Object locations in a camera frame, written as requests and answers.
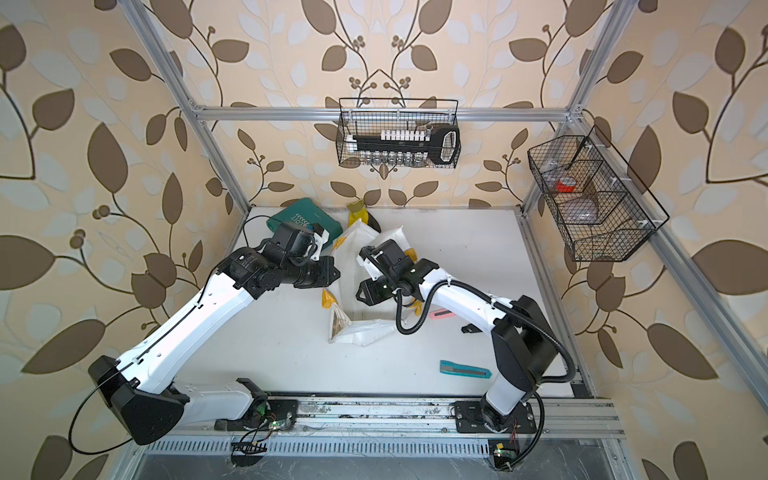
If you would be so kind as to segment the white pouch with yellow handles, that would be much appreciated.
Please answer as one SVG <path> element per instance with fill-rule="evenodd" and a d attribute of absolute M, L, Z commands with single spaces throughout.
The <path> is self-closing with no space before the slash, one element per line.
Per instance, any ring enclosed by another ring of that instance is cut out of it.
<path fill-rule="evenodd" d="M 396 331 L 393 299 L 367 306 L 356 298 L 360 283 L 370 278 L 358 259 L 360 250 L 386 240 L 395 241 L 411 258 L 416 257 L 401 227 L 378 233 L 358 220 L 334 241 L 331 256 L 340 278 L 323 290 L 322 297 L 323 307 L 329 312 L 331 343 L 365 347 Z"/>

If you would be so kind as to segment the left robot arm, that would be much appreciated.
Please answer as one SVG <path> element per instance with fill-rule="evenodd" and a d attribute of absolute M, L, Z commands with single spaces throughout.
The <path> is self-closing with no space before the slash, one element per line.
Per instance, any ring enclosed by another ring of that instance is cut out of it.
<path fill-rule="evenodd" d="M 176 384 L 180 369 L 229 319 L 282 284 L 325 288 L 341 276 L 322 249 L 320 225 L 279 225 L 257 247 L 241 247 L 212 271 L 205 286 L 145 340 L 117 358 L 102 356 L 88 373 L 108 409 L 138 445 L 175 427 L 213 421 L 253 430 L 266 420 L 268 396 L 252 380 L 222 386 Z"/>

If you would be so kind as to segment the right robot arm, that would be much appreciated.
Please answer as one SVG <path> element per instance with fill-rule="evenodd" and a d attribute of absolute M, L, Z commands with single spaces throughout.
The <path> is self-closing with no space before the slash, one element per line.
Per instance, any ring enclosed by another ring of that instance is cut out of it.
<path fill-rule="evenodd" d="M 507 431 L 514 424 L 512 412 L 540 385 L 572 378 L 571 363 L 563 375 L 546 374 L 564 348 L 532 298 L 510 300 L 485 293 L 431 260 L 413 261 L 393 240 L 363 247 L 358 263 L 369 278 L 359 284 L 356 299 L 368 306 L 393 299 L 400 334 L 415 334 L 436 305 L 490 336 L 498 375 L 479 402 L 487 429 Z"/>

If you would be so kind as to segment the pink utility knife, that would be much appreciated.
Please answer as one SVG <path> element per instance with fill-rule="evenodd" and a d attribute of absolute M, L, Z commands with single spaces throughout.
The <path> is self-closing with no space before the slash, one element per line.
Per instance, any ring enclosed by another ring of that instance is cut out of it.
<path fill-rule="evenodd" d="M 453 317 L 453 316 L 454 316 L 454 313 L 452 311 L 450 311 L 450 310 L 447 310 L 447 309 L 434 310 L 434 311 L 431 311 L 429 313 L 429 315 L 428 315 L 428 317 L 430 319 L 433 319 L 433 320 L 450 318 L 450 317 Z"/>

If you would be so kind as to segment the green plastic tool case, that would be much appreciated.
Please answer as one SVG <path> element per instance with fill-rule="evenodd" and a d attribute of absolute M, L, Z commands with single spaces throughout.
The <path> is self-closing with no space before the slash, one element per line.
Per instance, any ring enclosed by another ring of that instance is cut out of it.
<path fill-rule="evenodd" d="M 285 222 L 305 227 L 318 224 L 329 233 L 330 242 L 336 240 L 343 233 L 341 224 L 318 207 L 310 198 L 293 201 L 289 206 L 272 215 L 267 221 L 267 226 L 272 232 L 275 232 L 278 225 Z"/>

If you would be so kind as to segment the yellow grey work glove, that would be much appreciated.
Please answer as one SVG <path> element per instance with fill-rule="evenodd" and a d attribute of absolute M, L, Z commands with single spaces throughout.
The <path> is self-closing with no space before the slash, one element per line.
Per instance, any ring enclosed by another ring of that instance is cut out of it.
<path fill-rule="evenodd" d="M 351 227 L 357 221 L 368 225 L 374 231 L 381 233 L 382 229 L 376 218 L 368 212 L 367 206 L 362 199 L 358 199 L 347 205 L 348 226 Z"/>

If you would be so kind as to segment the black socket set holder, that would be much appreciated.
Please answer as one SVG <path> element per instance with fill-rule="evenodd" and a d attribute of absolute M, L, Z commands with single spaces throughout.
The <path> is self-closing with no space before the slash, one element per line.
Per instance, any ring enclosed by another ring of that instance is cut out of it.
<path fill-rule="evenodd" d="M 434 165 L 452 164 L 460 154 L 460 130 L 452 125 L 431 125 L 424 129 L 383 130 L 378 134 L 351 135 L 345 139 L 345 145 L 356 151 L 379 153 L 402 153 L 412 159 L 420 154 Z"/>

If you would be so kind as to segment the red item in basket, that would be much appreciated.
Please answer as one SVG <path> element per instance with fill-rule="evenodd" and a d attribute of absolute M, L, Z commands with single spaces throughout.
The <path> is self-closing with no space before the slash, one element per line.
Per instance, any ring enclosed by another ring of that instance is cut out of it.
<path fill-rule="evenodd" d="M 571 176 L 560 177 L 556 184 L 555 189 L 559 193 L 573 193 L 576 190 L 578 182 Z"/>

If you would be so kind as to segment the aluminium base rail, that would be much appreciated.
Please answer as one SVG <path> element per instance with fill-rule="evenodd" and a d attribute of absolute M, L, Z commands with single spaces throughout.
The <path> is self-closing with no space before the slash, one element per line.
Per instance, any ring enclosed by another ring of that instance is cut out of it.
<path fill-rule="evenodd" d="M 604 445 L 626 435 L 612 402 L 547 398 L 520 405 L 508 429 L 481 421 L 476 398 L 277 396 L 273 415 L 255 434 L 183 427 L 147 448 L 149 454 L 263 456 L 442 457 L 491 456 L 541 441 Z"/>

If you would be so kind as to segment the aluminium frame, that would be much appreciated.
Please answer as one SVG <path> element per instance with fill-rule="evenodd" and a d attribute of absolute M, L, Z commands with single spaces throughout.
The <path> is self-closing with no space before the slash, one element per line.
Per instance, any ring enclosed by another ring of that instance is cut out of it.
<path fill-rule="evenodd" d="M 763 1 L 131 1 L 238 205 L 521 209 L 650 478 L 767 475 Z"/>

